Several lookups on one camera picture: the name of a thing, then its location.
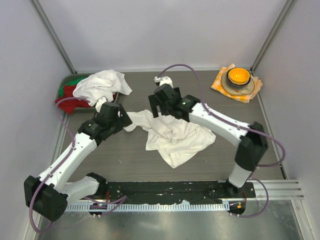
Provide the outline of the white t-shirt with robot print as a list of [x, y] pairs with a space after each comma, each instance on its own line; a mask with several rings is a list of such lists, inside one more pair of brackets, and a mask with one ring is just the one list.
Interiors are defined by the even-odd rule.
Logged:
[[147, 109], [127, 114], [132, 124], [124, 130], [132, 132], [136, 127], [141, 127], [148, 132], [145, 150], [158, 151], [173, 169], [186, 163], [216, 140], [216, 135], [206, 127], [170, 115], [154, 118]]

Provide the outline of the yellow checkered cloth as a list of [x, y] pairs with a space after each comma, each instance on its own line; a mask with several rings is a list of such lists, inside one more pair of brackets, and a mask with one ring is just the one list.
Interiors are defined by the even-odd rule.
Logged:
[[225, 97], [248, 104], [259, 93], [263, 83], [257, 76], [251, 74], [245, 85], [236, 85], [228, 78], [229, 71], [234, 68], [236, 66], [233, 63], [228, 67], [223, 66], [219, 70], [211, 88]]

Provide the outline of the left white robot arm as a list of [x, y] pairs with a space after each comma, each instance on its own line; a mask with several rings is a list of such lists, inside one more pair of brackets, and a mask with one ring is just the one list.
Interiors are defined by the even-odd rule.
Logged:
[[121, 104], [105, 102], [95, 116], [83, 122], [70, 145], [39, 176], [24, 181], [24, 196], [29, 216], [36, 212], [51, 222], [58, 220], [67, 206], [93, 196], [100, 200], [107, 192], [107, 181], [96, 173], [68, 183], [83, 160], [107, 138], [132, 124]]

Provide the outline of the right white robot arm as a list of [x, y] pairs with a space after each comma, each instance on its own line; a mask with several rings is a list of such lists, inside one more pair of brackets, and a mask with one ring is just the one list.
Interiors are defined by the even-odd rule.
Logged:
[[268, 149], [263, 126], [248, 124], [221, 114], [192, 95], [181, 96], [179, 88], [165, 83], [148, 96], [154, 118], [172, 116], [177, 120], [205, 127], [234, 145], [235, 165], [226, 180], [226, 193], [233, 198], [244, 191], [248, 178], [256, 170]]

